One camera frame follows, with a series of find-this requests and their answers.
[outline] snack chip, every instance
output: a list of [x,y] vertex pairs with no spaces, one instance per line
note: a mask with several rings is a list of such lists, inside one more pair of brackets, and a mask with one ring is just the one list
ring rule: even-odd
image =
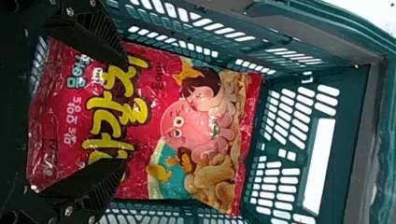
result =
[[123,71],[49,45],[30,111],[38,190],[102,158],[126,159],[118,198],[194,198],[238,214],[261,75],[128,43]]

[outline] green plastic basket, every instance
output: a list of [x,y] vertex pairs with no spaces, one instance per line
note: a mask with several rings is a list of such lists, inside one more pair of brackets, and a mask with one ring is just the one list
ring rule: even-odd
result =
[[99,223],[362,223],[360,195],[374,183],[359,165],[377,152],[363,143],[376,139],[385,56],[396,52],[390,35],[319,1],[104,4],[126,41],[265,80],[238,217],[195,200],[115,200]]

